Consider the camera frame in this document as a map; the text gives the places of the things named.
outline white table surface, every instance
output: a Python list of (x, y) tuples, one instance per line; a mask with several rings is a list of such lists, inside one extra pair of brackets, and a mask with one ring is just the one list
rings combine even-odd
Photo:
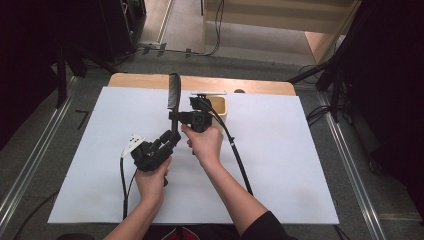
[[(191, 111), (183, 91), (180, 111)], [(253, 193), (281, 223), (338, 224), (338, 217), (305, 115), (296, 96), (225, 96), (227, 127), (249, 177)], [(123, 190), (119, 159), (132, 134), (149, 142), (170, 129), (167, 90), (105, 87), (74, 156), (49, 223), (118, 223)], [(232, 223), (225, 206), (191, 149), (182, 139), (174, 149), (165, 201), (154, 223)], [(228, 140), (223, 165), (244, 186)], [(136, 169), (124, 159), (129, 185)], [(140, 195), (133, 186), (129, 211)]]

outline hand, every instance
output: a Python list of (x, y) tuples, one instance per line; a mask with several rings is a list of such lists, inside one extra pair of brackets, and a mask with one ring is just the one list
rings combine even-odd
[(162, 204), (164, 177), (168, 174), (168, 166), (171, 164), (171, 160), (172, 157), (169, 157), (155, 171), (143, 172), (137, 170), (135, 181), (141, 195), (141, 201), (153, 200)]
[(183, 124), (181, 125), (181, 130), (189, 138), (187, 144), (193, 149), (203, 168), (207, 165), (220, 163), (219, 155), (221, 153), (223, 135), (219, 129), (211, 126), (206, 131), (197, 133)]

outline metal frame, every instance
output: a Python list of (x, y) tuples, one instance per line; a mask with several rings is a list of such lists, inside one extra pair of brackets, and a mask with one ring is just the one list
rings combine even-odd
[[(330, 102), (327, 96), (325, 96), (325, 93), (318, 92), (318, 98), (321, 105), (330, 105)], [(365, 222), (370, 231), (370, 235), (374, 240), (386, 240), (387, 238), (384, 234), (379, 217), (374, 209), (374, 205), (367, 193), (365, 185), (362, 182), (361, 176), (356, 169), (355, 162), (343, 137), (342, 130), (340, 129), (339, 124), (334, 121), (330, 113), (327, 113), (326, 117), (331, 133), (333, 134), (337, 148), (340, 152), (343, 165), (352, 184), (353, 191), (358, 200), (359, 207), (361, 208), (362, 215), (364, 216)]]
[(31, 182), (32, 177), (37, 171), (38, 165), (43, 159), (44, 153), (50, 145), (60, 123), (65, 116), (69, 105), (72, 102), (74, 91), (78, 85), (80, 77), (72, 77), (68, 83), (68, 98), (63, 102), (60, 108), (57, 108), (44, 129), (40, 139), (35, 145), (31, 155), (26, 161), (24, 167), (22, 168), (19, 176), (15, 180), (12, 188), (7, 193), (6, 197), (3, 199), (0, 206), (0, 238), (6, 230), (6, 227), (12, 218), (13, 213), (15, 212), (22, 196), (25, 193), (28, 185)]

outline wire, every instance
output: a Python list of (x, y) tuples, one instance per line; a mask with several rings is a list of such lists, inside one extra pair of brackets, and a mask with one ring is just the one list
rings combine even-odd
[(215, 109), (212, 108), (211, 105), (209, 105), (205, 100), (200, 98), (200, 102), (203, 103), (203, 105), (207, 106), (214, 114), (215, 119), (217, 119), (217, 122), (219, 125), (222, 126), (225, 133), (227, 134), (228, 140), (230, 141), (231, 148), (233, 149), (234, 156), (236, 157), (237, 164), (239, 165), (241, 175), (243, 176), (244, 184), (246, 185), (247, 191), (253, 196), (253, 191), (249, 183), (249, 179), (247, 178), (246, 170), (244, 169), (243, 162), (241, 161), (240, 154), (238, 153), (236, 144), (234, 143), (234, 137), (230, 135), (230, 132), (227, 129), (227, 126), (225, 125), (224, 121), (222, 121), (219, 114), (215, 111)]
[[(216, 40), (216, 44), (215, 44), (214, 49), (210, 53), (196, 53), (196, 52), (190, 52), (190, 53), (188, 53), (187, 51), (180, 51), (180, 50), (152, 49), (152, 48), (149, 48), (149, 51), (184, 53), (184, 54), (190, 54), (190, 55), (193, 55), (193, 56), (212, 56), (212, 55), (214, 55), (219, 50), (219, 47), (220, 47), (220, 44), (221, 44), (221, 24), (222, 24), (222, 16), (224, 14), (224, 5), (225, 5), (224, 0), (221, 0), (221, 3), (219, 4), (218, 9), (216, 11), (216, 15), (215, 15), (215, 31), (216, 31), (217, 40)], [(122, 64), (130, 56), (133, 56), (133, 55), (136, 55), (136, 54), (139, 54), (139, 53), (144, 52), (144, 50), (146, 50), (146, 49), (147, 48), (143, 48), (143, 47), (142, 48), (138, 48), (134, 53), (131, 53), (131, 54), (127, 54), (127, 55), (122, 56), (125, 59), (123, 59), (121, 62), (119, 62), (115, 66), (118, 66), (118, 65)]]
[[(219, 49), (219, 45), (221, 44), (221, 23), (222, 23), (222, 16), (224, 15), (224, 5), (225, 5), (225, 2), (224, 0), (222, 0), (218, 6), (218, 9), (215, 15), (215, 31), (216, 31), (216, 37), (217, 37), (215, 48), (212, 50), (212, 52), (205, 54), (205, 56), (212, 56), (213, 54), (215, 54)], [(218, 26), (217, 20), (218, 20), (219, 9), (221, 9), (221, 16), (219, 19), (219, 26)]]
[(128, 214), (128, 194), (127, 194), (127, 187), (125, 184), (125, 174), (124, 174), (124, 158), (121, 157), (119, 161), (119, 166), (121, 170), (121, 181), (122, 181), (122, 188), (124, 190), (124, 206), (123, 206), (123, 217), (122, 219), (125, 219)]
[(57, 190), (56, 192), (54, 192), (52, 195), (48, 196), (42, 203), (40, 203), (40, 205), (38, 205), (34, 211), (32, 211), (28, 217), (25, 219), (25, 221), (22, 223), (21, 227), (19, 228), (18, 232), (15, 234), (15, 237), (13, 238), (14, 240), (18, 240), (21, 237), (21, 234), (26, 226), (26, 224), (29, 222), (29, 220), (31, 220), (31, 218), (37, 213), (38, 210), (40, 210), (40, 208), (42, 208), (48, 201), (54, 199), (54, 197), (59, 194), (60, 190)]
[(333, 225), (333, 226), (336, 229), (337, 235), (339, 235), (340, 239), (344, 240), (345, 238), (343, 236), (345, 236), (347, 240), (350, 240), (349, 236), (347, 236), (347, 234), (343, 232), (343, 230), (339, 226), (337, 225)]
[[(302, 70), (304, 69), (304, 68), (307, 68), (307, 67), (317, 67), (318, 65), (305, 65), (305, 66), (303, 66), (303, 67), (301, 67), (300, 69), (299, 69), (299, 71), (297, 71), (297, 74), (298, 75), (300, 75), (300, 72), (302, 72)], [(313, 83), (313, 82), (309, 82), (309, 81), (306, 81), (305, 79), (303, 79), (302, 80), (304, 83), (307, 83), (307, 84), (315, 84), (315, 83)]]

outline wooden table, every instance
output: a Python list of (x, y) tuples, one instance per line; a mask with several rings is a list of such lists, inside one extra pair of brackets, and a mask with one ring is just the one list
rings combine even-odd
[[(169, 76), (164, 74), (117, 73), (112, 75), (108, 86), (168, 89)], [(181, 76), (181, 88), (189, 91), (227, 92), (241, 89), (246, 93), (296, 96), (291, 83), (274, 81)]]

